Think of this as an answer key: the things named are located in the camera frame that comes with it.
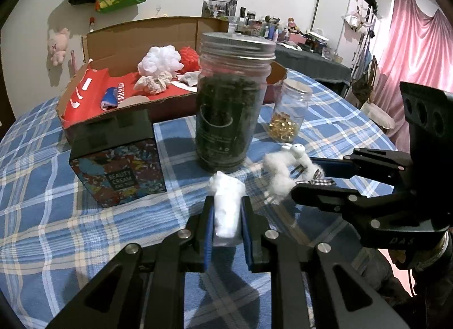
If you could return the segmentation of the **white fluffy plush with bow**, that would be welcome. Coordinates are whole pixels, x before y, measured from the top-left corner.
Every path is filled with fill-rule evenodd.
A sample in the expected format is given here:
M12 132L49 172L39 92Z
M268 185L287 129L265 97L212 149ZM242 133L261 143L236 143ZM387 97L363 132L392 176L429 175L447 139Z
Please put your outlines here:
M270 175L269 196L273 202L286 199L297 183L336 185L325 177L320 165L312 162L302 144L284 144L280 151L266 154L263 166Z

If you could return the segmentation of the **white towel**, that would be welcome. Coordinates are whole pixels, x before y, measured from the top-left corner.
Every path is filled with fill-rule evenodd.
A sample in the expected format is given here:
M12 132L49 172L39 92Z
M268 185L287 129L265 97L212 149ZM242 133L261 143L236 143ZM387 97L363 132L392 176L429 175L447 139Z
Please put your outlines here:
M242 242L240 208L246 196L245 184L221 171L207 185L214 205L214 247L233 247Z

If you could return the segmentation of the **cream knitted scrunchie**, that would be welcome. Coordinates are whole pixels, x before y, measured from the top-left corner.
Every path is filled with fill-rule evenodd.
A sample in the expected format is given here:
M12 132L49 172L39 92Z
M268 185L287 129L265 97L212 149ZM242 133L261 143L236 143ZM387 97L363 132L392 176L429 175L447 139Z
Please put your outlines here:
M165 92L172 82L173 76L167 71L155 76L141 76L134 85L135 91L141 91L150 95Z

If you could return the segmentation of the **white mesh bath pouf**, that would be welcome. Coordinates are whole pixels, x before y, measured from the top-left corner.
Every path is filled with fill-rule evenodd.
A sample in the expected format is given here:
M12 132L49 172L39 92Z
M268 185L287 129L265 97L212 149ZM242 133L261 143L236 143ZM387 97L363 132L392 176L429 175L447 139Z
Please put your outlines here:
M180 53L174 46L153 46L137 65L140 76L157 77L162 72L173 76L183 68Z

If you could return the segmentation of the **red mesh bath sponge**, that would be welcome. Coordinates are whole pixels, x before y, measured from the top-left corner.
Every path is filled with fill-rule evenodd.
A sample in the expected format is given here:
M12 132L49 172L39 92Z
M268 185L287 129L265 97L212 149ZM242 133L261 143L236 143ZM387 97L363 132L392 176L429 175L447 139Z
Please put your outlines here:
M179 50L180 63L183 65L179 73L198 72L200 70L199 55L196 50L189 46L182 47Z

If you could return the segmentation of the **round tan powder puff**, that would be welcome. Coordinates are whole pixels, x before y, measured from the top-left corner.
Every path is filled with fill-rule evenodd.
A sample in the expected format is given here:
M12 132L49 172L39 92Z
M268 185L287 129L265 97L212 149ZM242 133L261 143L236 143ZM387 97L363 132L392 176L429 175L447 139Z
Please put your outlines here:
M136 104L148 103L149 101L150 99L148 98L148 96L134 95L124 99L122 102L118 102L117 109L131 107Z

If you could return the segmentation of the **pink curtain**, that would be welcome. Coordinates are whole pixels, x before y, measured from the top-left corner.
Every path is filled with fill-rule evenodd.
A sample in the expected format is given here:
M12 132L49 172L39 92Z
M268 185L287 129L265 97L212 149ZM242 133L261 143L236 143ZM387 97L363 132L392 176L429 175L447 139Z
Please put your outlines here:
M374 102L395 121L387 136L400 151L410 151L402 81L452 91L452 25L436 10L424 13L416 0L394 0L388 45L379 63Z

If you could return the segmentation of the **blue plaid tablecloth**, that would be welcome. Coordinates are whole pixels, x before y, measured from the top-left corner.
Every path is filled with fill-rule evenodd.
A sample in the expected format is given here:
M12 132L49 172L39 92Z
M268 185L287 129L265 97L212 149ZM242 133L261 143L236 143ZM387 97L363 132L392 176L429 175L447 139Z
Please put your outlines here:
M297 143L310 157L341 159L355 148L394 150L361 111L301 73L313 89ZM65 304L129 242L159 243L203 206L210 173L195 153L195 118L155 124L166 193L101 208L79 182L49 100L21 116L1 141L1 292L26 328L45 328ZM328 242L363 273L376 251L364 249L339 215L280 204L268 197L262 158L277 151L267 133L272 106L261 109L242 169L254 210L298 243ZM251 274L243 246L214 249L207 273L186 275L185 328L270 328L271 283Z

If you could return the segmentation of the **small jar gold pins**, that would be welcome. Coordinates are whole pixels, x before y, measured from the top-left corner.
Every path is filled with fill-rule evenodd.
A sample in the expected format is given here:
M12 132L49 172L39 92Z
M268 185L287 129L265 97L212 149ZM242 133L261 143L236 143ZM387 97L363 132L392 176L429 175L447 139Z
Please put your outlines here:
M313 89L301 81L285 79L276 91L269 133L279 142L292 143L305 120Z

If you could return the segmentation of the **white wardrobe cabinet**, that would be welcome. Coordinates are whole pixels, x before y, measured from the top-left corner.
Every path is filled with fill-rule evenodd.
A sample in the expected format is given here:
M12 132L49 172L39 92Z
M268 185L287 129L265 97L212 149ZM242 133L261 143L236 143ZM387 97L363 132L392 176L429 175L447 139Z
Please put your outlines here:
M374 19L364 0L317 0L311 30L327 39L342 64L356 64Z

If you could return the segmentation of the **dark beauty cream box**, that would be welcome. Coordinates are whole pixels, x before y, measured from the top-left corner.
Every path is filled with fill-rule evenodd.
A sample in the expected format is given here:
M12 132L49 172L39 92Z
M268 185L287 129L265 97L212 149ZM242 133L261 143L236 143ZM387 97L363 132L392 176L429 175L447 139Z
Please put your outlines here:
M166 192L153 125L145 109L83 125L74 136L69 165L101 207Z

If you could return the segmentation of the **large glass jar metal lid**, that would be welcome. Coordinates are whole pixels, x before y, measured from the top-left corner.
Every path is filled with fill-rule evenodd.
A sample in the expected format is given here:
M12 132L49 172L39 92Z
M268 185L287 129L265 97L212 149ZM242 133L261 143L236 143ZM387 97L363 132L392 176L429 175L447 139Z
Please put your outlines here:
M235 33L204 33L196 93L196 155L207 170L237 170L266 94L276 43Z

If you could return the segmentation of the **blue folded cloth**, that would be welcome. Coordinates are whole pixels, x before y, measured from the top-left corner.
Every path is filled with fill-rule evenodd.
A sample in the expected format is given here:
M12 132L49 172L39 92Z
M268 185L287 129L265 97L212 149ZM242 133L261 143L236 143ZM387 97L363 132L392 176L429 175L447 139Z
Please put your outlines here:
M107 88L100 103L100 108L103 111L107 111L116 108L118 105L117 99L117 87Z

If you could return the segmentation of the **red paper box liner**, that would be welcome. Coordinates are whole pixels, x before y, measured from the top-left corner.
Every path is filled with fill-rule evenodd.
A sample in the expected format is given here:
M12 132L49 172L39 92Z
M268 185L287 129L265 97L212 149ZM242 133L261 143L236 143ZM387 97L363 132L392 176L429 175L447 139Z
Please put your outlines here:
M173 96L195 93L189 85L162 72L158 76L140 76L137 72L112 77L104 68L87 68L79 83L70 91L68 103L60 114L64 129L123 107Z

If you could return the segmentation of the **pink plush bunny on wall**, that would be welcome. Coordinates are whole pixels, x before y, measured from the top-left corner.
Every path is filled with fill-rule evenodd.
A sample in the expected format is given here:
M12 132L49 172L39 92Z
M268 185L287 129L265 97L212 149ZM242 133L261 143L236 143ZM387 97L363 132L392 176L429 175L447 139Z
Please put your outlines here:
M69 30L63 28L48 39L48 55L53 66L63 64L68 49L69 36Z

